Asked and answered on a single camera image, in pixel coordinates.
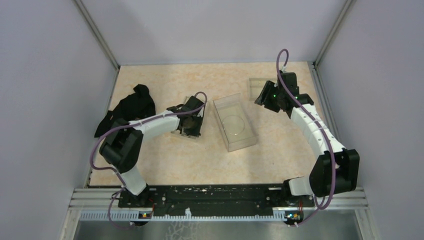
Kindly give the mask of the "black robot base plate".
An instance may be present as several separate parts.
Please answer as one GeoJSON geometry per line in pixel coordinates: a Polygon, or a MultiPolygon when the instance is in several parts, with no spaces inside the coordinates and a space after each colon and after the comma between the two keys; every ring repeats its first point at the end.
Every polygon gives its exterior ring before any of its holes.
{"type": "Polygon", "coordinates": [[[274,208],[314,207],[309,195],[292,196],[288,186],[276,184],[149,185],[135,196],[124,190],[120,208],[152,208],[155,217],[270,216],[274,208]]]}

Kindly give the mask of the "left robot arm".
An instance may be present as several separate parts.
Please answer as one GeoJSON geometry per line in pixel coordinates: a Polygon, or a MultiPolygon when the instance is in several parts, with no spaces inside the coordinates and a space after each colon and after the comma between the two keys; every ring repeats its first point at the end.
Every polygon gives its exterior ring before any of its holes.
{"type": "Polygon", "coordinates": [[[207,102],[195,94],[185,103],[144,119],[116,120],[112,129],[100,137],[99,154],[118,176],[136,206],[144,207],[150,200],[148,184],[137,168],[143,142],[175,131],[184,137],[199,137],[207,102]]]}

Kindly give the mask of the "clear plastic box cover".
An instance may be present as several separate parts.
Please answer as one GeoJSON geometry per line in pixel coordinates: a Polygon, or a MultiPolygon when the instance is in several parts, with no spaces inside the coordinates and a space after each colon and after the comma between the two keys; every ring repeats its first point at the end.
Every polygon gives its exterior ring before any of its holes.
{"type": "Polygon", "coordinates": [[[257,137],[246,115],[240,93],[212,101],[214,115],[228,152],[257,144],[257,137]]]}

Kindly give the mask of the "beige slotted ring tray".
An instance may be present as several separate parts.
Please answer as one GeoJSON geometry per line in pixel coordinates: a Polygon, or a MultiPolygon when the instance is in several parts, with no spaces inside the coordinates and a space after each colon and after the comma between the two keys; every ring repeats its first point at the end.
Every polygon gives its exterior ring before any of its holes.
{"type": "Polygon", "coordinates": [[[171,131],[175,137],[190,139],[196,141],[202,134],[202,125],[205,116],[206,104],[192,96],[186,96],[182,104],[177,105],[175,108],[177,112],[188,112],[201,107],[200,110],[186,114],[179,115],[180,123],[176,130],[171,131]]]}

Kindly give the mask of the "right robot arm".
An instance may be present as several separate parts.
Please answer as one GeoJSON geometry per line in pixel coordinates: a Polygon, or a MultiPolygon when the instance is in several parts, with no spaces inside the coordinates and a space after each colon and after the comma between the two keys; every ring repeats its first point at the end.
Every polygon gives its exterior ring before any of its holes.
{"type": "Polygon", "coordinates": [[[347,149],[320,118],[312,98],[300,93],[294,72],[278,71],[277,82],[267,80],[255,104],[273,112],[283,111],[301,130],[316,162],[309,175],[286,180],[281,199],[295,206],[302,196],[318,198],[354,191],[357,187],[360,156],[347,149]]]}

